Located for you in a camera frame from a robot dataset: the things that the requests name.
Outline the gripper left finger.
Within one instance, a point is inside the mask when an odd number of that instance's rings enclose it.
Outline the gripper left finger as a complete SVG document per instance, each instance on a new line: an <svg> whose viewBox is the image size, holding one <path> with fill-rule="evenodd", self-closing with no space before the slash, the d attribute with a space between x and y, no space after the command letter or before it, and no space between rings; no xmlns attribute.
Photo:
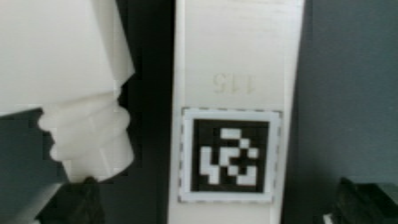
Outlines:
<svg viewBox="0 0 398 224"><path fill-rule="evenodd" d="M35 220L39 224L104 224L99 183L92 177L62 185Z"/></svg>

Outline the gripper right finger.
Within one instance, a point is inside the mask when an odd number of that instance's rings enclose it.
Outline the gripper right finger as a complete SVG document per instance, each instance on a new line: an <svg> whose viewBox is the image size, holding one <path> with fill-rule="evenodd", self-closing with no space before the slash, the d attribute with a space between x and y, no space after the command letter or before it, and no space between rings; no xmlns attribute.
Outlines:
<svg viewBox="0 0 398 224"><path fill-rule="evenodd" d="M339 180L332 224L398 224L398 184Z"/></svg>

